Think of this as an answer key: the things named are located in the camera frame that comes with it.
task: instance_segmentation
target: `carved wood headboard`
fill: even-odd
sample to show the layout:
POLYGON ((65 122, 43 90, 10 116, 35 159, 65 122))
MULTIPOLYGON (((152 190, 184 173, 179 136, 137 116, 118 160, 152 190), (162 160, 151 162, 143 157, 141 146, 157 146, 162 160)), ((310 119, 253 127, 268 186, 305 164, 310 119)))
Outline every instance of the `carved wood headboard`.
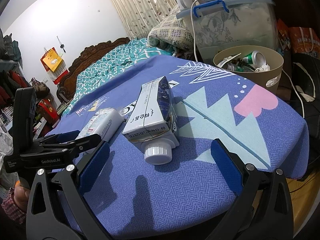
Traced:
POLYGON ((127 38, 119 38, 114 42, 107 41, 99 43, 96 46, 90 46, 84 49, 81 52, 80 57, 75 59, 72 63, 71 67, 69 67, 69 73, 65 75, 60 83, 58 84, 57 97, 60 102, 65 102, 61 94, 67 99, 71 100, 76 93, 76 81, 77 76, 84 71, 87 67, 89 67, 92 63, 101 59, 104 55, 106 55, 109 51, 113 50, 115 47, 127 44, 130 39, 127 38))

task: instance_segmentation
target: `blue gripper pad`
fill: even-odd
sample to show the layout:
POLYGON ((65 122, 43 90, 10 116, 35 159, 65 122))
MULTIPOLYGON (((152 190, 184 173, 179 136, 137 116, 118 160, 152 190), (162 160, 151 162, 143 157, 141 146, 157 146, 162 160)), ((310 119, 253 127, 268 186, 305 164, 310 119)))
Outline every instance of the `blue gripper pad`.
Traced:
POLYGON ((230 190, 239 196, 243 189, 242 175, 233 161, 230 159, 226 150, 227 149, 224 149, 217 140, 212 141, 211 156, 216 162, 230 190))
POLYGON ((72 132, 66 132, 66 133, 62 133, 60 135, 57 136, 57 141, 59 143, 65 143, 65 142, 69 142, 69 141, 73 141, 77 138, 77 136, 79 135, 80 131, 79 130, 75 130, 72 132))
POLYGON ((104 142, 96 151, 79 176, 78 190, 80 195, 89 192, 110 156, 110 147, 104 142))

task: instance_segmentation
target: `wooden floor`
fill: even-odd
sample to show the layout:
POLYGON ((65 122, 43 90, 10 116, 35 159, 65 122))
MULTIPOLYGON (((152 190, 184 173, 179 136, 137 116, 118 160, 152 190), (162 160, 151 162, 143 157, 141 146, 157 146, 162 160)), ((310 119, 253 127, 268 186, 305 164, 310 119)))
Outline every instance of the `wooden floor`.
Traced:
POLYGON ((304 182, 296 181, 293 179, 287 179, 287 182, 290 191, 294 191, 305 184, 305 186, 303 186, 298 191, 291 193, 294 233, 296 233, 307 217, 319 192, 320 172, 313 172, 304 182))

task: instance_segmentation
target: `blue tablecloth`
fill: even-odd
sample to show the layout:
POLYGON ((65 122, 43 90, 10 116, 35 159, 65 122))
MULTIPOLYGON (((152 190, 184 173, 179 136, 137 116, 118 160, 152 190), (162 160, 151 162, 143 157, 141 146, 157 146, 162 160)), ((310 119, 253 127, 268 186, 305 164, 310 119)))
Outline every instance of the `blue tablecloth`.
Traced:
MULTIPOLYGON (((172 161, 147 164, 122 135, 123 124, 110 141, 110 158, 84 194, 115 238, 177 231, 227 210, 235 196, 210 155, 215 138, 260 170, 281 167, 290 178, 305 173, 308 128, 289 105, 230 72, 169 56, 138 63, 81 98, 52 133, 81 130, 97 99, 96 110, 125 108, 137 100, 142 84, 161 76, 173 86, 180 128, 172 161)), ((76 227, 71 217, 70 223, 76 227)))

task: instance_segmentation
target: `red plaid shirt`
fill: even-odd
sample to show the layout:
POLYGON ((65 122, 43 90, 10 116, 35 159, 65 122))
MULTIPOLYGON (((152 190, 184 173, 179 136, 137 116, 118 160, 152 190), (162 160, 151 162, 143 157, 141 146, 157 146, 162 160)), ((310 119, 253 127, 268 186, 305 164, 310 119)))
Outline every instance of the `red plaid shirt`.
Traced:
POLYGON ((9 193, 7 197, 2 201, 2 208, 4 212, 7 214, 7 216, 13 220, 19 223, 20 225, 24 224, 26 222, 27 215, 25 212, 21 211, 13 200, 14 196, 14 188, 9 189, 9 193))

